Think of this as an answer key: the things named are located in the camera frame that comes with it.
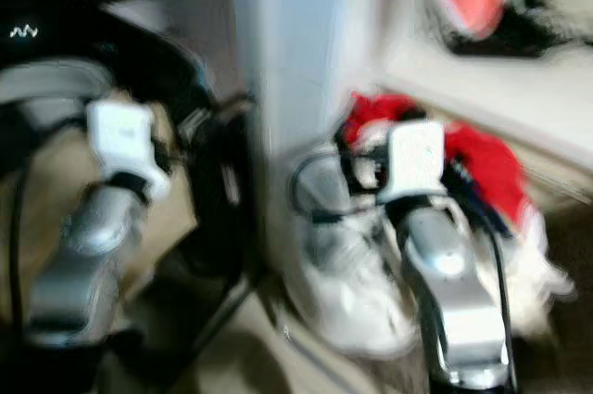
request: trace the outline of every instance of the clothing pile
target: clothing pile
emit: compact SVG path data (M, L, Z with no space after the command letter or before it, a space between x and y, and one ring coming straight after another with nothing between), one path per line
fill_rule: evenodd
M298 313L330 345L350 355L392 358L417 344L419 325L399 271L396 232L384 208L372 204L385 185L385 167L368 153L385 146L397 124L427 115L406 95L353 97L354 107L334 142L313 152L322 160L302 170L297 196L309 210L372 208L334 223L297 217L299 263L291 272L302 274L298 284L285 282ZM521 163L500 139L461 122L445 127L445 156L441 183L450 197L430 197L431 203L446 210L473 244L478 277L499 302L486 232L455 196L483 208L502 244L513 334L549 335L551 302L572 293L574 284L546 258L544 218L526 194Z

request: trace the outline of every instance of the silver metal arm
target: silver metal arm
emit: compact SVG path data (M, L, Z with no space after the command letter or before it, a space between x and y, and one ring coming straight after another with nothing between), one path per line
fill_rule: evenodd
M471 245L445 213L432 208L413 210L397 229L431 377L457 388L504 386L504 323L477 277Z
M107 336L144 215L145 203L130 189L102 184L91 191L63 226L56 256L33 282L30 341L75 346Z

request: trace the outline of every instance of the white wall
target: white wall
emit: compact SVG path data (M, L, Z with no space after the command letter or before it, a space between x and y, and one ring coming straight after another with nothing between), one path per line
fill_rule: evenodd
M238 49L258 100L254 155L271 250L289 235L283 165L332 135L374 49L375 0L234 0ZM277 261L271 257L272 264Z

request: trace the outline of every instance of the white shelf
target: white shelf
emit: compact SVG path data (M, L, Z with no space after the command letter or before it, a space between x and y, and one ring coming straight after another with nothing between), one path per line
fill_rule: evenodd
M392 46L382 86L593 170L593 49L520 60L457 57L410 36Z

